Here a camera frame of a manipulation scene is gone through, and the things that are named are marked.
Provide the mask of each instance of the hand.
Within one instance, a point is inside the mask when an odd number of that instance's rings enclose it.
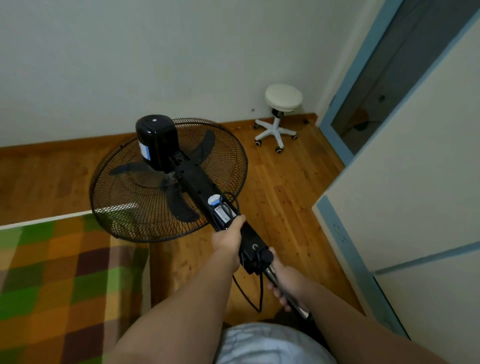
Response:
[[[308,312],[309,310],[301,302],[301,298],[311,281],[294,267],[284,266],[282,262],[280,262],[280,259],[278,259],[274,248],[270,248],[270,251],[273,253],[274,259],[272,265],[278,282],[288,294],[297,300],[300,308]],[[287,302],[287,299],[282,296],[280,289],[275,287],[272,282],[267,283],[267,288],[273,291],[273,295],[279,299],[280,303],[285,307],[285,311],[290,312],[292,310]]]
[[[212,245],[215,251],[223,250],[233,255],[234,272],[240,266],[239,250],[241,242],[240,229],[245,222],[245,215],[237,216],[228,229],[212,234]]]

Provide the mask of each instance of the fan blade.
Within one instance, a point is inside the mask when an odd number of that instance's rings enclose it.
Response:
[[[168,209],[176,219],[182,222],[194,222],[200,218],[187,204],[177,184],[168,186],[165,195],[167,197]]]
[[[207,129],[200,144],[197,145],[197,147],[190,153],[188,157],[196,164],[200,164],[210,155],[214,145],[215,133],[212,130]]]
[[[112,169],[109,173],[110,176],[116,176],[118,174],[123,174],[127,172],[151,172],[152,170],[145,162],[132,162],[127,164],[122,164],[114,169]]]

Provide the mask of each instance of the round stool seat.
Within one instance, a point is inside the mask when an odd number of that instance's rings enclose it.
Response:
[[[265,91],[267,104],[283,112],[291,112],[301,105],[303,95],[295,87],[286,84],[270,85]]]

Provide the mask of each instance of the electric fan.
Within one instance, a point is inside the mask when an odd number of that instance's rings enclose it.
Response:
[[[247,176],[247,156],[238,139],[218,123],[147,115],[131,137],[99,163],[90,184],[90,203],[99,225],[116,238],[162,242],[210,223],[227,229],[239,214],[237,195]],[[270,267],[268,246],[245,222],[241,228],[240,262],[247,273],[260,275],[262,309],[264,273],[289,304],[299,308],[279,285]]]

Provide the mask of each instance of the blue trim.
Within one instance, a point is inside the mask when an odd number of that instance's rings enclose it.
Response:
[[[396,266],[379,269],[375,272],[375,275],[379,276],[381,274],[395,272],[400,269],[415,267],[415,266],[419,266],[421,264],[426,264],[430,262],[436,262],[437,260],[442,260],[442,259],[452,258],[458,255],[468,254],[476,250],[480,250],[480,242],[470,243],[464,246],[460,246],[458,248],[446,250],[441,253],[424,256],[422,258],[410,260],[409,262],[405,262],[405,263],[400,263],[400,264],[397,264]]]
[[[353,245],[347,230],[345,230],[342,221],[326,195],[323,195],[317,202],[317,207],[342,255],[350,266],[358,287],[362,291],[377,321],[393,332],[408,338],[407,333],[400,324],[392,307],[390,307],[372,273],[365,266],[357,248]]]
[[[363,44],[360,47],[358,54],[356,55],[352,65],[348,69],[342,84],[338,88],[338,91],[334,96],[333,102],[329,106],[327,113],[325,114],[322,122],[320,123],[320,130],[323,132],[323,134],[345,165],[348,165],[352,161],[353,154],[352,152],[350,152],[350,149],[348,149],[342,139],[332,128],[331,124],[333,122],[333,119],[335,118],[336,113],[338,113],[340,107],[347,98],[348,93],[352,89],[353,84],[355,83],[361,71],[367,64],[378,42],[380,42],[380,39],[382,39],[385,30],[387,30],[388,26],[390,25],[390,22],[395,16],[402,1],[403,0],[385,1],[382,8],[378,12],[378,15],[373,22],[370,31],[368,32],[365,40],[363,41]]]
[[[407,92],[405,97],[402,99],[402,101],[399,102],[399,104],[393,109],[393,111],[388,115],[388,117],[385,119],[385,121],[378,127],[378,129],[373,133],[373,135],[370,137],[370,139],[365,143],[365,145],[359,150],[359,152],[351,159],[350,164],[353,163],[365,150],[365,148],[372,142],[372,140],[378,135],[379,132],[382,131],[382,129],[390,122],[390,120],[395,116],[395,114],[403,107],[403,105],[408,101],[408,99],[415,93],[415,91],[420,87],[420,85],[430,76],[430,74],[433,72],[435,68],[444,60],[444,58],[447,56],[448,53],[455,47],[455,45],[458,43],[458,41],[465,35],[466,32],[470,30],[470,28],[477,22],[477,20],[480,18],[480,9],[477,10],[477,12],[471,17],[471,19],[465,24],[465,26],[458,32],[458,34],[450,41],[448,46],[444,49],[444,51],[438,56],[438,58],[430,65],[430,67],[427,69],[427,71],[423,74],[423,76],[417,81],[417,83]],[[345,143],[340,139],[338,134],[333,130],[332,126],[329,125],[329,127],[332,129],[332,132],[337,136],[337,138],[341,141],[343,146],[347,148]],[[327,138],[328,142],[332,144],[332,141],[328,139],[329,137],[325,132],[323,131],[322,128],[320,128],[322,132],[324,133],[325,137]],[[335,179],[335,181],[328,187],[327,191],[332,188],[332,186],[335,184],[336,181],[338,181],[342,175],[347,171],[348,169],[348,164],[343,160],[343,158],[338,155],[340,159],[345,164],[345,168],[339,176]]]

